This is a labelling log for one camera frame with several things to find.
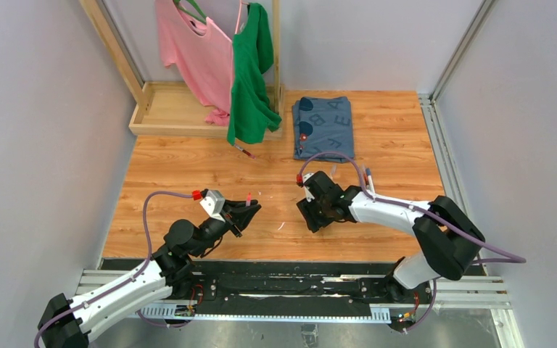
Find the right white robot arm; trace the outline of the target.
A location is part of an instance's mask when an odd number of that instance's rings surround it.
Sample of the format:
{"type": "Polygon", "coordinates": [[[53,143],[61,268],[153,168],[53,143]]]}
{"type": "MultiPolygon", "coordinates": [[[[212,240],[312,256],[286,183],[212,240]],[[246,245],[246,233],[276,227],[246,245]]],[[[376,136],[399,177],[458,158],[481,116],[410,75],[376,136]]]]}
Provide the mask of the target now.
{"type": "Polygon", "coordinates": [[[431,202],[372,194],[359,186],[341,188],[323,171],[297,176],[305,198],[297,203],[308,229],[332,223],[368,223],[414,236],[420,252],[400,258],[386,276],[387,290],[411,290],[434,280],[458,281],[475,260],[485,238],[446,196],[431,202]]]}

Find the white pen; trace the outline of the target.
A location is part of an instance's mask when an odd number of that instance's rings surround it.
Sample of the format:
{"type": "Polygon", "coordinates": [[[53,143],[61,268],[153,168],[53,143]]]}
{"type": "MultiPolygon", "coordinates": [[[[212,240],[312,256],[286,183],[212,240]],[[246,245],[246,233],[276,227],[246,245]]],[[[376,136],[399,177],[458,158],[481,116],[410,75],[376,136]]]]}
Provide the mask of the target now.
{"type": "Polygon", "coordinates": [[[366,173],[366,183],[368,186],[368,190],[374,194],[376,191],[375,191],[374,180],[372,177],[371,169],[369,167],[366,167],[365,173],[366,173]]]}

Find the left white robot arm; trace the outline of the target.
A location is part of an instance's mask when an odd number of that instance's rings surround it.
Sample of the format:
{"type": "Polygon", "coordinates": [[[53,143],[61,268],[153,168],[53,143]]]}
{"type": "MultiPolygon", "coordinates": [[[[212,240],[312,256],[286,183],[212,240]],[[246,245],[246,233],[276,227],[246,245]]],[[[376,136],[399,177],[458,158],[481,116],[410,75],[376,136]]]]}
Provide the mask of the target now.
{"type": "Polygon", "coordinates": [[[239,238],[260,211],[258,200],[231,201],[218,191],[198,200],[208,217],[199,225],[176,220],[157,250],[134,269],[97,289],[49,300],[38,323],[35,347],[88,347],[106,330],[151,303],[191,287],[192,257],[204,257],[228,232],[239,238]]]}

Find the green clothes hanger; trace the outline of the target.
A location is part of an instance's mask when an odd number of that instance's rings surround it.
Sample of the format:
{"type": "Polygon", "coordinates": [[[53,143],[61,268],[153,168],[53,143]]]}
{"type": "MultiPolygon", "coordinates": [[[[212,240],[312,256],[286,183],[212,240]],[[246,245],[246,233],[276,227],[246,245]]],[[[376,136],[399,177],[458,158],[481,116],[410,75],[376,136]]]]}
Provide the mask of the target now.
{"type": "Polygon", "coordinates": [[[182,0],[173,0],[173,3],[177,9],[193,17],[195,20],[203,24],[206,24],[207,15],[202,11],[202,9],[195,2],[195,0],[185,0],[187,5],[182,5],[181,2],[182,0]]]}

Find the aluminium frame rail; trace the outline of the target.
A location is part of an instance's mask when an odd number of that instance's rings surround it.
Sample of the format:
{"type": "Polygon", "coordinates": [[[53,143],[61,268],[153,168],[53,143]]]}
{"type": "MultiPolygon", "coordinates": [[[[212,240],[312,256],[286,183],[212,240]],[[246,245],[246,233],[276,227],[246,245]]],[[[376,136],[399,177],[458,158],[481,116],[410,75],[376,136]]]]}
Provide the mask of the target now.
{"type": "Polygon", "coordinates": [[[487,310],[503,347],[524,342],[503,281],[468,272],[397,296],[382,289],[385,264],[202,262],[169,279],[151,262],[129,271],[85,270],[72,298],[56,296],[57,317],[75,346],[95,341],[132,315],[161,326],[187,320],[383,323],[406,334],[443,310],[487,310]]]}

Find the wooden clothes rack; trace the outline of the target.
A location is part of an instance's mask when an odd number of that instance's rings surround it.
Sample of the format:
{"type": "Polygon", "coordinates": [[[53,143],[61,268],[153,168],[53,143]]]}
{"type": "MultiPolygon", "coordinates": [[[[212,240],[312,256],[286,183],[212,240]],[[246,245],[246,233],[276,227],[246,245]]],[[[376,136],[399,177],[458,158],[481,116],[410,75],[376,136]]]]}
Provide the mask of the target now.
{"type": "MultiPolygon", "coordinates": [[[[231,35],[238,33],[247,21],[247,5],[256,2],[241,2],[238,18],[231,35]]],[[[115,30],[110,27],[103,9],[97,1],[84,1],[82,3],[89,19],[92,21],[97,33],[110,51],[112,58],[127,83],[134,99],[136,108],[133,112],[130,129],[136,135],[171,135],[171,136],[204,136],[226,139],[227,126],[219,126],[205,122],[206,116],[213,107],[204,107],[190,91],[183,81],[181,82],[146,82],[140,83],[133,71],[131,63],[125,56],[121,45],[115,37],[115,30]]],[[[274,7],[268,13],[271,38],[274,50],[274,64],[270,70],[279,67],[279,53],[277,40],[279,39],[279,8],[274,7]]],[[[271,109],[281,116],[281,89],[275,86],[268,94],[271,109]]],[[[276,138],[282,128],[266,131],[263,140],[276,138]]]]}

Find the green t-shirt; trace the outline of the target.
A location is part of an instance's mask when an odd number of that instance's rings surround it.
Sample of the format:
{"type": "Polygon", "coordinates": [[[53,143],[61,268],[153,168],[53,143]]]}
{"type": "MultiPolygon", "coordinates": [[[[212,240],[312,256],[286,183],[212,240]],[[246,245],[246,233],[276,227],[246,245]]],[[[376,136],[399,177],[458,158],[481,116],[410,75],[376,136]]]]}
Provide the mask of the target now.
{"type": "Polygon", "coordinates": [[[274,64],[268,13],[262,4],[247,5],[247,21],[234,35],[234,81],[231,87],[227,142],[263,142],[266,131],[277,131],[282,118],[270,106],[264,74],[274,64]]]}

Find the folded blue t-shirt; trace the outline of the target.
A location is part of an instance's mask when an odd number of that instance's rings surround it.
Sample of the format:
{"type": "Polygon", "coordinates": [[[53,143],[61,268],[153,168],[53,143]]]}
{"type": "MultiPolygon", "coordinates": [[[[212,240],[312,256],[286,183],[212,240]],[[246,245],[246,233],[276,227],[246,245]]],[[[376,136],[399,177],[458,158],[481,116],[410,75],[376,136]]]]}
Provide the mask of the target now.
{"type": "Polygon", "coordinates": [[[292,107],[294,158],[345,162],[355,158],[352,107],[346,96],[324,99],[304,96],[292,107]]]}

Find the pink t-shirt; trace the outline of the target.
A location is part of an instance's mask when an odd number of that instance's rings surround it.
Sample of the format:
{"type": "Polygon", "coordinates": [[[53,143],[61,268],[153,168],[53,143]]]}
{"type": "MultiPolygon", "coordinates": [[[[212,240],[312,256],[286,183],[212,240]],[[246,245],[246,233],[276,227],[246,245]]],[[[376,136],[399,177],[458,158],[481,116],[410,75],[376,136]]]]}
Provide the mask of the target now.
{"type": "Polygon", "coordinates": [[[214,108],[206,123],[229,125],[234,81],[231,38],[208,16],[203,24],[177,9],[173,1],[156,1],[154,8],[162,63],[176,66],[200,104],[214,108]]]}

